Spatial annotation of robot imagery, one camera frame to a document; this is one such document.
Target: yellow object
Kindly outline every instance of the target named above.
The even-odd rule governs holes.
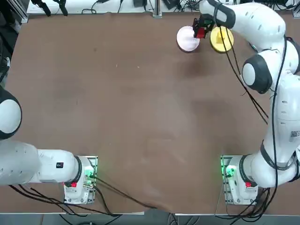
[[[226,28],[221,26],[221,31],[219,27],[215,27],[214,29],[212,29],[211,33],[210,33],[210,42],[212,47],[220,53],[224,53],[225,52],[225,48],[224,48],[224,44],[226,47],[226,51],[229,51],[231,49],[231,44],[233,45],[234,43],[234,38],[233,38],[233,34],[231,33],[231,31],[229,29],[227,29],[228,31],[228,36],[227,36],[227,32],[226,32]]]

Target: green light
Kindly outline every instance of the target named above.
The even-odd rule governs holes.
[[[234,165],[228,165],[226,167],[227,177],[233,177],[235,170],[236,170],[236,166],[234,166]]]

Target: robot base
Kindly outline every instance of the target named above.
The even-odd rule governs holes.
[[[227,204],[249,205],[257,197],[258,186],[249,186],[240,176],[241,157],[221,155],[223,188]]]
[[[82,163],[82,171],[79,181],[72,186],[67,187],[64,184],[65,198],[64,202],[71,204],[90,204],[95,201],[96,179],[97,177],[98,157],[97,156],[78,156]]]

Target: table surface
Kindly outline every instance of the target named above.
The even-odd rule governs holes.
[[[100,177],[134,198],[166,211],[214,214],[220,155],[257,152],[266,125],[208,39],[194,53],[177,48],[177,30],[194,16],[31,18],[22,26],[7,83],[23,110],[13,139],[98,155]],[[299,21],[283,17],[287,35],[300,43]],[[254,54],[238,35],[234,46],[240,66]],[[253,95],[268,111],[269,96]],[[63,198],[61,185],[34,186]],[[266,213],[300,215],[298,189],[299,182],[280,186]],[[145,210],[103,193],[113,212]],[[61,212],[8,187],[0,197],[1,212]],[[103,210],[98,199],[90,207]],[[217,213],[226,213],[223,194]]]

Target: robotic arm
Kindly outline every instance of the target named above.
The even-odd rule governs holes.
[[[201,17],[194,21],[194,38],[205,37],[211,27],[204,21],[211,20],[256,46],[258,53],[245,61],[241,77],[249,88],[260,94],[269,92],[271,106],[284,60],[274,108],[278,185],[292,180],[298,176],[296,159],[300,158],[300,77],[295,75],[300,71],[299,45],[285,37],[284,20],[265,5],[251,2],[232,6],[216,0],[204,0],[200,2],[199,9]],[[251,203],[257,195],[258,186],[275,186],[272,135],[270,113],[267,134],[258,153],[231,159],[227,177],[234,204]]]
[[[92,203],[97,157],[74,156],[64,150],[41,150],[7,140],[19,129],[22,110],[18,100],[0,86],[0,185],[64,183],[65,201]]]

